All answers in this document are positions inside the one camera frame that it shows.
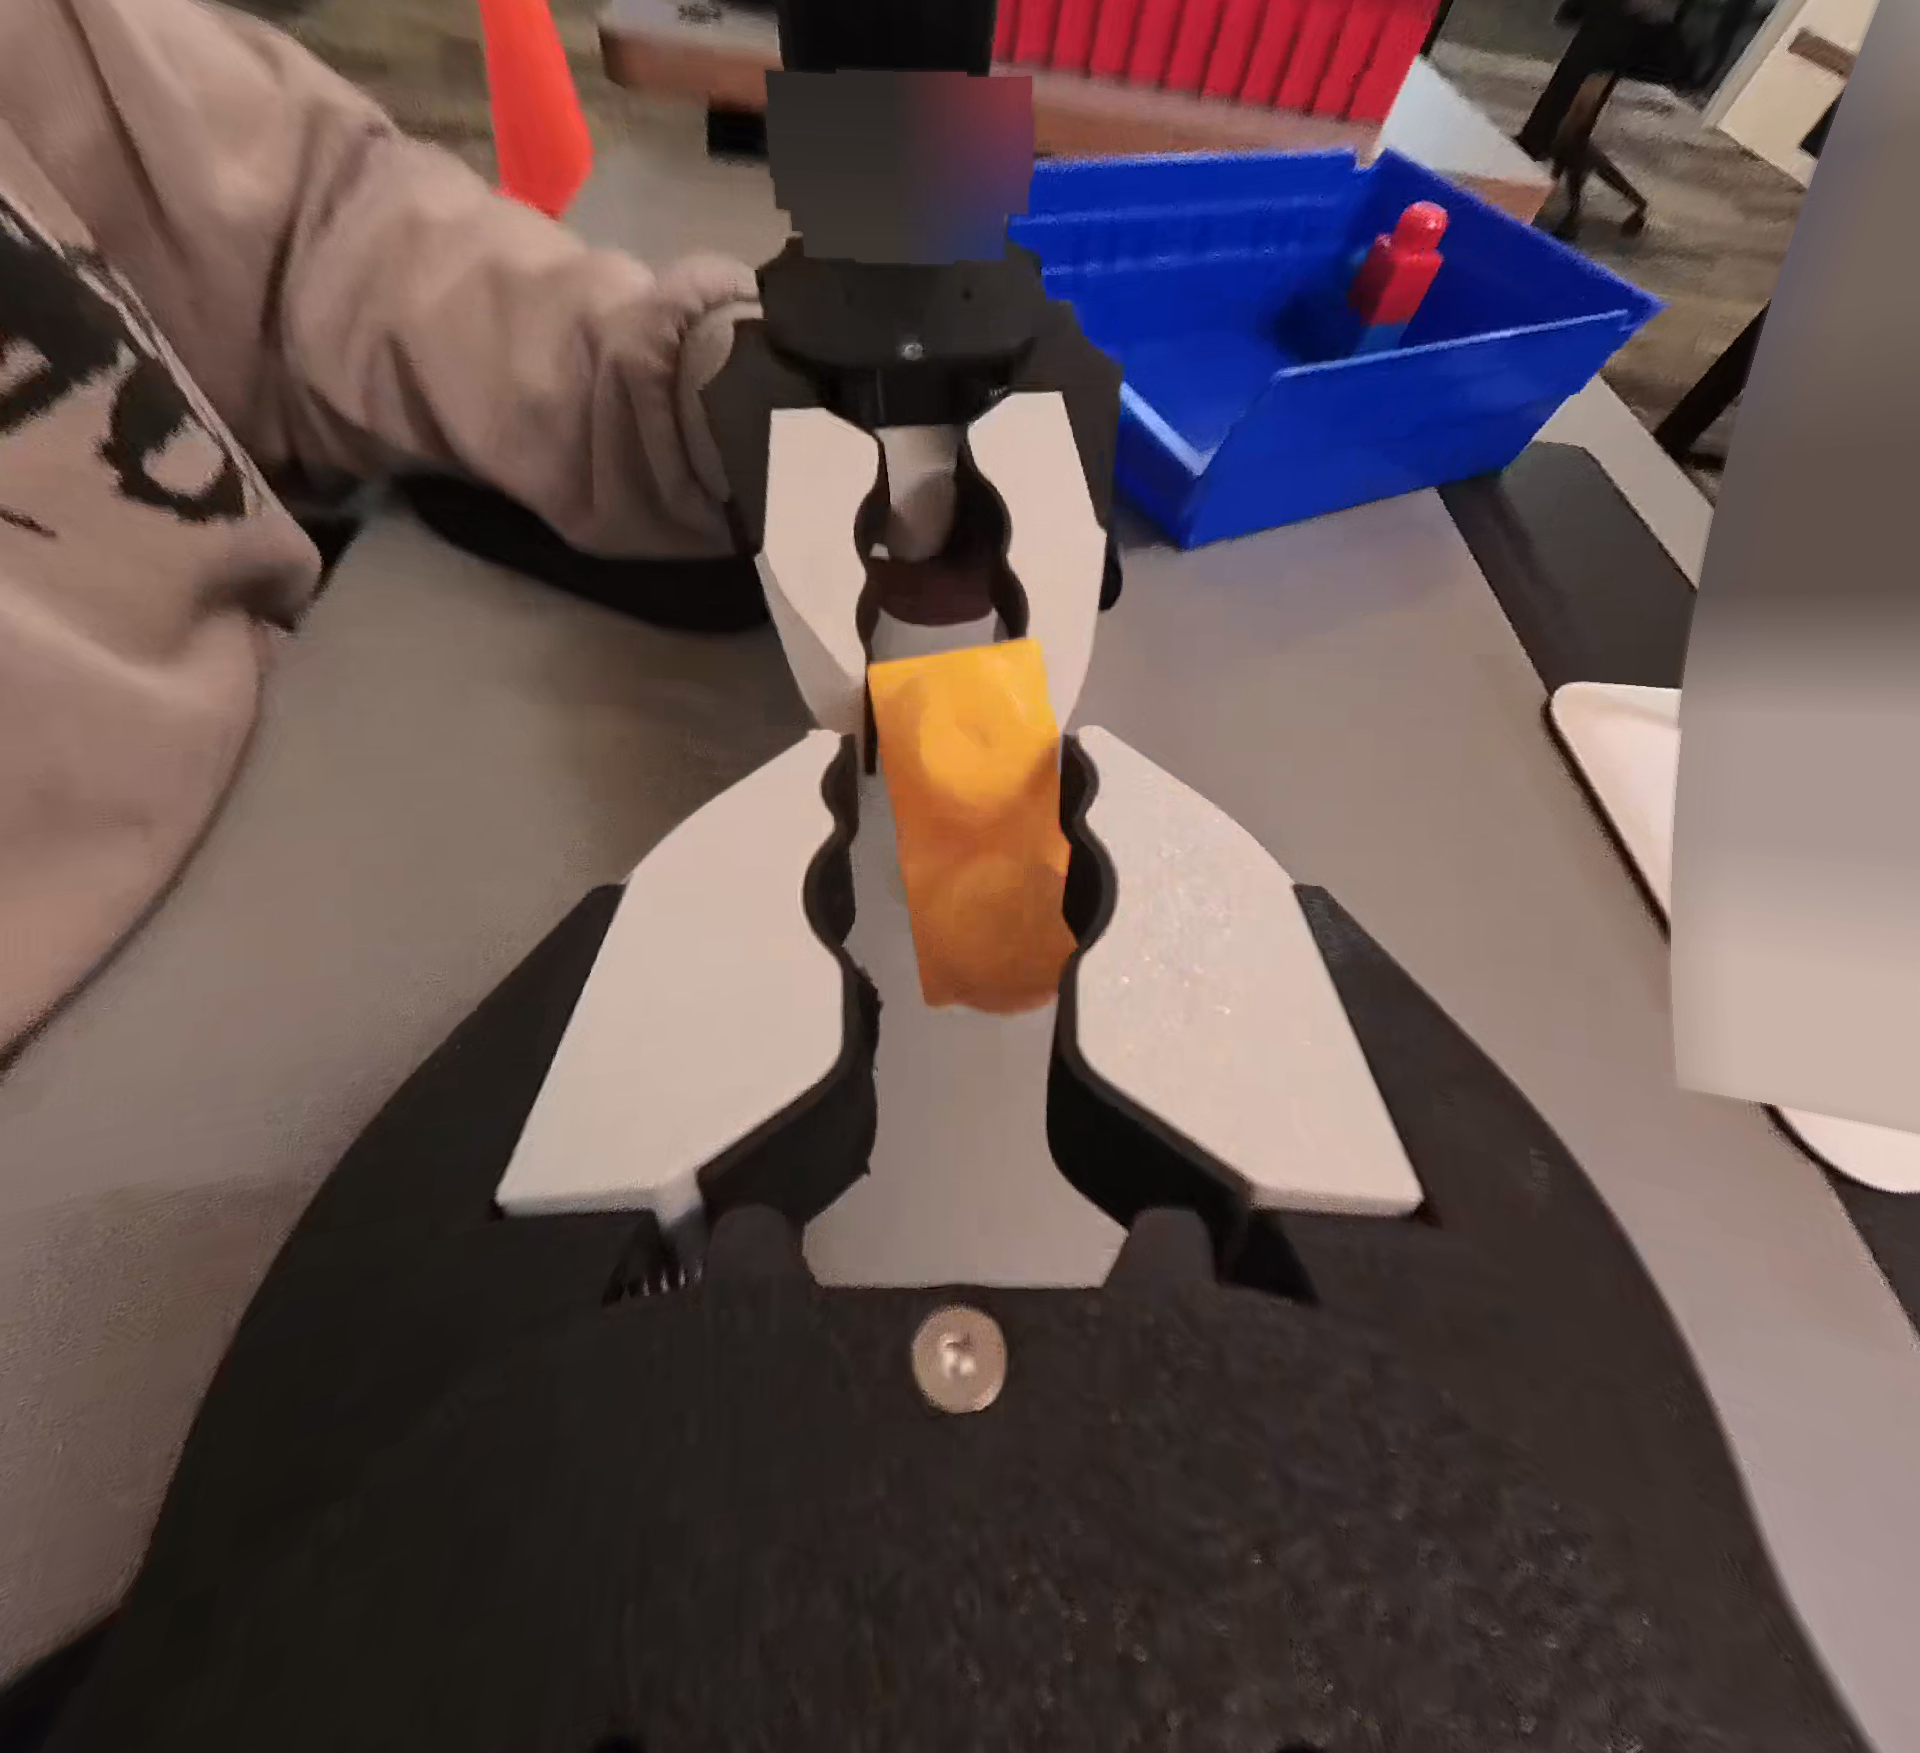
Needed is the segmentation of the white metal document stand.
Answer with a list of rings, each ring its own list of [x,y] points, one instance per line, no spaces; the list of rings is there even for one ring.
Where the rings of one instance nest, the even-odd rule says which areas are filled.
[[[1662,930],[1670,927],[1680,699],[1668,685],[1570,681],[1544,708],[1553,743]],[[1843,1181],[1918,1199],[1913,1133],[1777,1105],[1766,1111]]]

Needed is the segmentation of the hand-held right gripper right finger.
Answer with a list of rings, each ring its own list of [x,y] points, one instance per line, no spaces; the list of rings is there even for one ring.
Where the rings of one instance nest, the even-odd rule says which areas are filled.
[[[1047,1141],[1129,1226],[1188,1210],[1238,1260],[1280,1215],[1412,1219],[1424,1185],[1297,881],[1100,726],[1063,747],[1069,841]]]

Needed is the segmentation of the person's left hand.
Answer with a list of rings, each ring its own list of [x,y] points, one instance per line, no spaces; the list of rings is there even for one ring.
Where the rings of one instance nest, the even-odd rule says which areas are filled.
[[[990,563],[972,551],[876,560],[869,578],[877,611],[904,626],[948,627],[997,618]]]

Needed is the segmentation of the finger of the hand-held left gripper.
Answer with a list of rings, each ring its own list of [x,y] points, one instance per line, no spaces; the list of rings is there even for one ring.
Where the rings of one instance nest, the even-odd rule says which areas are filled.
[[[972,421],[966,449],[992,523],[995,611],[1038,646],[1054,720],[1071,722],[1092,664],[1106,524],[1067,403],[1002,399]]]
[[[828,732],[861,732],[868,644],[859,604],[873,518],[883,514],[876,435],[819,408],[773,414],[756,570],[793,681]]]

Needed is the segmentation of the yellow two-stud mega block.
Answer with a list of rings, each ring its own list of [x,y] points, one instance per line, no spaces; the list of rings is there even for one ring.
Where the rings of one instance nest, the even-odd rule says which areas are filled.
[[[924,1002],[1042,1009],[1074,938],[1063,737],[1038,644],[876,661],[868,698]]]

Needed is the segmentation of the red one-stud mega block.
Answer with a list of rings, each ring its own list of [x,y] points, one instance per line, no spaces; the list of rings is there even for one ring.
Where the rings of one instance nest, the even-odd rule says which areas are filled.
[[[1355,298],[1366,301],[1368,326],[1404,328],[1424,304],[1442,262],[1448,212],[1434,201],[1407,203],[1396,225],[1368,255],[1366,279],[1355,281]]]

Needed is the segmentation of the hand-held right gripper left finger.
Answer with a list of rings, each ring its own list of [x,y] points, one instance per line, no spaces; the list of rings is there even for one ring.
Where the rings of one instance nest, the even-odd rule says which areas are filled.
[[[865,1174],[858,785],[855,740],[808,732],[634,867],[497,1183],[503,1215],[650,1213],[688,1257],[724,1213],[803,1229]]]

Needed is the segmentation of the blue plastic bin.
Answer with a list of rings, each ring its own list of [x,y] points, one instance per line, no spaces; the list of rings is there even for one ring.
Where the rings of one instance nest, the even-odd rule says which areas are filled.
[[[1388,348],[1347,292],[1448,225]],[[1180,548],[1507,467],[1662,301],[1396,151],[1051,160],[1011,236],[1124,376],[1114,484]]]

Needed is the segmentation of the person's beige sweatshirt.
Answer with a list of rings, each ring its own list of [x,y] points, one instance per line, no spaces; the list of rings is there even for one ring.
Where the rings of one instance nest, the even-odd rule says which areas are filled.
[[[260,460],[339,418],[346,233],[406,151],[202,0],[4,0],[4,1044],[163,893],[319,554]]]

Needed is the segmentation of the pile of mega blocks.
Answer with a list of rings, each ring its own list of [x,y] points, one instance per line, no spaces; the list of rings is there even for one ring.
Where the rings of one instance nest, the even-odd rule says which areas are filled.
[[[1343,326],[1335,356],[1368,356],[1398,348],[1427,296],[1427,279],[1362,281],[1347,287]]]

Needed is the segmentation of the orange traffic cone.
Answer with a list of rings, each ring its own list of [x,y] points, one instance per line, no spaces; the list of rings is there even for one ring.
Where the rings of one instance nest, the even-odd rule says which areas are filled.
[[[548,0],[477,0],[499,189],[550,220],[576,201],[593,142]]]

